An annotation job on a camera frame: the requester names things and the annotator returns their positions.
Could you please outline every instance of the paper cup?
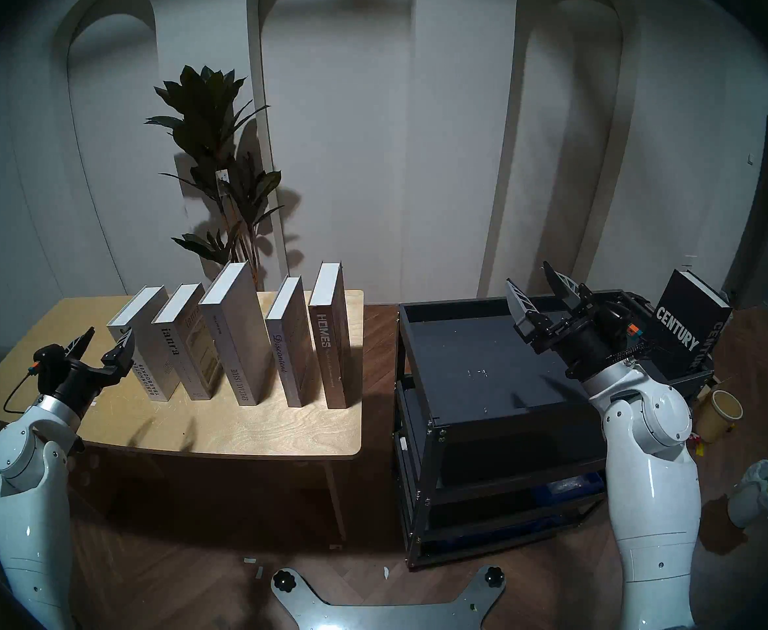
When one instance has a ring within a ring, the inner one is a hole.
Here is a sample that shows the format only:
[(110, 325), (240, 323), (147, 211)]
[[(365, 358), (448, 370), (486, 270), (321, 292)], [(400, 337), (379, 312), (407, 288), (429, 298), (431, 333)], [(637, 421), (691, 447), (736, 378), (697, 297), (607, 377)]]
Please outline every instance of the paper cup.
[(742, 405), (726, 390), (714, 390), (700, 404), (693, 431), (706, 443), (714, 443), (742, 419)]

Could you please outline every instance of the black knob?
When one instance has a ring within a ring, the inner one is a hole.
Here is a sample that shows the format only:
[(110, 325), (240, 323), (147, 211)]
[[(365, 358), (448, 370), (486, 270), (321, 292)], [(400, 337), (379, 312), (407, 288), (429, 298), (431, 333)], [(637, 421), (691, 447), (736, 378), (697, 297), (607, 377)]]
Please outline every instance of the black knob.
[(273, 586), (279, 591), (290, 593), (290, 591), (297, 586), (297, 581), (294, 579), (292, 573), (279, 570), (273, 575)]
[(486, 582), (490, 587), (500, 587), (503, 585), (503, 571), (500, 567), (489, 567), (486, 571)]

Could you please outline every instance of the black book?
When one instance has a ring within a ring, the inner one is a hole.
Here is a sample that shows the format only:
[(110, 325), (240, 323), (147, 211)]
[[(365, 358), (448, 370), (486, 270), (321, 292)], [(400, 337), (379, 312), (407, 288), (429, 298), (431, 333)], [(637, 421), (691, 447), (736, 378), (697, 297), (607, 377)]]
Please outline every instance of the black book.
[(731, 307), (688, 270), (674, 270), (643, 332), (650, 358), (667, 379), (702, 368), (719, 339)]

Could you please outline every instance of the green leaves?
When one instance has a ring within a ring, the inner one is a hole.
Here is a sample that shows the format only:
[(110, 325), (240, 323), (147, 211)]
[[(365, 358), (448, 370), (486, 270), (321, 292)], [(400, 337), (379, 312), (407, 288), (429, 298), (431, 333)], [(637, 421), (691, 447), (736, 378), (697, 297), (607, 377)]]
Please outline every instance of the green leaves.
[(165, 126), (167, 129), (177, 129), (183, 125), (183, 120), (176, 117), (149, 117), (145, 123), (152, 123), (156, 126)]
[(226, 242), (221, 240), (219, 231), (207, 233), (206, 239), (190, 233), (184, 234), (181, 239), (173, 239), (181, 247), (208, 261), (226, 264), (234, 256), (236, 241), (243, 234), (240, 251), (245, 255), (255, 253), (252, 259), (256, 275), (258, 253), (255, 251), (255, 230), (260, 222), (278, 209), (274, 207), (266, 211), (267, 197), (279, 185), (282, 174), (279, 171), (256, 173), (253, 156), (249, 153), (241, 154), (236, 160), (231, 139), (267, 105), (245, 114), (253, 105), (250, 100), (243, 108), (233, 112), (233, 102), (246, 80), (236, 79), (234, 70), (224, 74), (204, 66), (198, 74), (186, 65), (179, 78), (179, 82), (164, 81), (164, 87), (155, 87), (154, 90), (182, 118), (161, 115), (149, 117), (145, 123), (169, 129), (174, 143), (194, 160), (195, 166), (189, 170), (192, 180), (174, 174), (163, 175), (199, 189), (225, 217), (226, 194), (222, 196), (219, 193), (215, 176), (218, 171), (226, 169), (230, 181), (224, 191), (230, 195), (241, 220), (231, 228)]
[(226, 243), (221, 240), (220, 230), (215, 232), (214, 237), (211, 232), (207, 232), (205, 241), (198, 237), (197, 234), (191, 233), (184, 234), (182, 239), (172, 237), (172, 241), (207, 261), (213, 261), (224, 266), (231, 259), (232, 250), (240, 235), (241, 224), (242, 222), (239, 221), (231, 228), (230, 233), (227, 235)]

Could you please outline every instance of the table leg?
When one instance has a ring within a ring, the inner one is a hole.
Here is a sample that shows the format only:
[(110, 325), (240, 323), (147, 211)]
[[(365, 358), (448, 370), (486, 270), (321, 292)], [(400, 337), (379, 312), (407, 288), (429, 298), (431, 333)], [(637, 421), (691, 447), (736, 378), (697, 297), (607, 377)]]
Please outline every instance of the table leg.
[(329, 483), (329, 494), (332, 498), (332, 507), (334, 508), (334, 519), (337, 520), (337, 529), (340, 532), (340, 539), (346, 540), (346, 527), (343, 525), (343, 515), (340, 512), (340, 499), (337, 496), (337, 486), (334, 484), (334, 472), (331, 469), (331, 461), (323, 461), (323, 468), (326, 471), (326, 481)]

